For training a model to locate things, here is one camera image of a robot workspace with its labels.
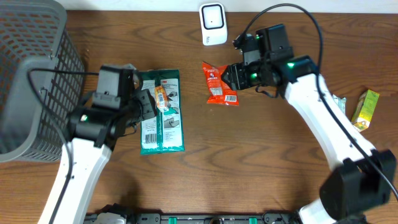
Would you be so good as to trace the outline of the green yellow juice carton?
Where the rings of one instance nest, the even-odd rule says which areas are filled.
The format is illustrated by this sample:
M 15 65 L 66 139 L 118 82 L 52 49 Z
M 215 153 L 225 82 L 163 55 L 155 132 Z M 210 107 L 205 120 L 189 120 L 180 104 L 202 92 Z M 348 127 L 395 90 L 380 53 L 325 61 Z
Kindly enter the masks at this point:
M 378 99 L 379 93 L 372 90 L 366 90 L 359 97 L 357 107 L 351 119 L 351 123 L 358 132 L 364 131 L 370 126 Z

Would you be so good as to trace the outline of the red chips bag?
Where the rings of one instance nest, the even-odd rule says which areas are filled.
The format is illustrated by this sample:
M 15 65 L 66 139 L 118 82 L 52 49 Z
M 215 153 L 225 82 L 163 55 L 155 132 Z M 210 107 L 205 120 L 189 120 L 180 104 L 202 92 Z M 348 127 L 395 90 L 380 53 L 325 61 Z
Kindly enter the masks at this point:
M 208 104 L 238 106 L 237 92 L 232 90 L 221 76 L 227 71 L 228 66 L 214 67 L 209 63 L 202 62 L 202 69 L 205 74 L 206 84 L 210 92 Z

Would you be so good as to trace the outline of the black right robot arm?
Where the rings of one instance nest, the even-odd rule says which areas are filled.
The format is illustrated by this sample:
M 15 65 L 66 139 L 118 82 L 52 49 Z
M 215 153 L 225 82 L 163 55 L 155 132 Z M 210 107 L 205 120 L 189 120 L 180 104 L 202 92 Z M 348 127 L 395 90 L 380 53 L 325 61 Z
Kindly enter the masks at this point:
M 295 56 L 282 24 L 243 33 L 233 42 L 243 61 L 229 65 L 222 80 L 233 90 L 277 89 L 320 144 L 331 170 L 319 198 L 297 213 L 299 223 L 338 223 L 386 204 L 397 161 L 389 150 L 378 151 L 347 119 L 307 56 Z

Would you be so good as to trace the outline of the green snack bag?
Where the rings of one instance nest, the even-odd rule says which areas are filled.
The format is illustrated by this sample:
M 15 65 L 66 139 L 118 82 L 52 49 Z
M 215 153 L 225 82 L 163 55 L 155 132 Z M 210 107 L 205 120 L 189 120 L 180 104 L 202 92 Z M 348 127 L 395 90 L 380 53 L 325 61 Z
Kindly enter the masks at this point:
M 141 123 L 141 154 L 161 154 L 185 150 L 182 110 L 180 105 L 180 75 L 178 70 L 151 70 L 141 73 L 143 90 L 155 99 L 154 88 L 162 85 L 166 91 L 169 110 Z

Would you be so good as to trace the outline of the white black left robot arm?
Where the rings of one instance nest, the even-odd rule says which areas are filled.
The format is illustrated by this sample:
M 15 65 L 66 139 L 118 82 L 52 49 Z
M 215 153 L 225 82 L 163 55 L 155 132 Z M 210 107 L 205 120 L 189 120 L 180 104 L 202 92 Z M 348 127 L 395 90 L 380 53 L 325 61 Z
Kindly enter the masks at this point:
M 96 183 L 116 142 L 156 117 L 156 105 L 136 67 L 103 65 L 96 90 L 83 95 L 58 129 L 60 166 L 40 223 L 83 223 Z

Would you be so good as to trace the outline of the light blue snack packet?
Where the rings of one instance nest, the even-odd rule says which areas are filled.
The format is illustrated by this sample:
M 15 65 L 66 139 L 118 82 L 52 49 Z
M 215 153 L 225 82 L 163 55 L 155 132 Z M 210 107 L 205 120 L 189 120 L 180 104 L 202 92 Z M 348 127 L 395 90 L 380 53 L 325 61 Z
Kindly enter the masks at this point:
M 334 102 L 338 105 L 339 109 L 346 114 L 346 98 L 340 98 L 336 95 L 332 95 Z

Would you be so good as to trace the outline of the orange snack box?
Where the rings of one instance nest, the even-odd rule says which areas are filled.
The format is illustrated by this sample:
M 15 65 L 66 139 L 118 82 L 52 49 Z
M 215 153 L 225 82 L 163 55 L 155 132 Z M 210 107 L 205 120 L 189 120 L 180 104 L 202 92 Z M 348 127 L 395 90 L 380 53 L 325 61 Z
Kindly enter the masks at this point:
M 168 112 L 169 102 L 168 102 L 166 91 L 163 88 L 163 86 L 162 85 L 156 86 L 154 88 L 154 92 L 155 92 L 156 105 L 157 105 L 157 108 L 159 109 L 159 111 L 162 113 Z

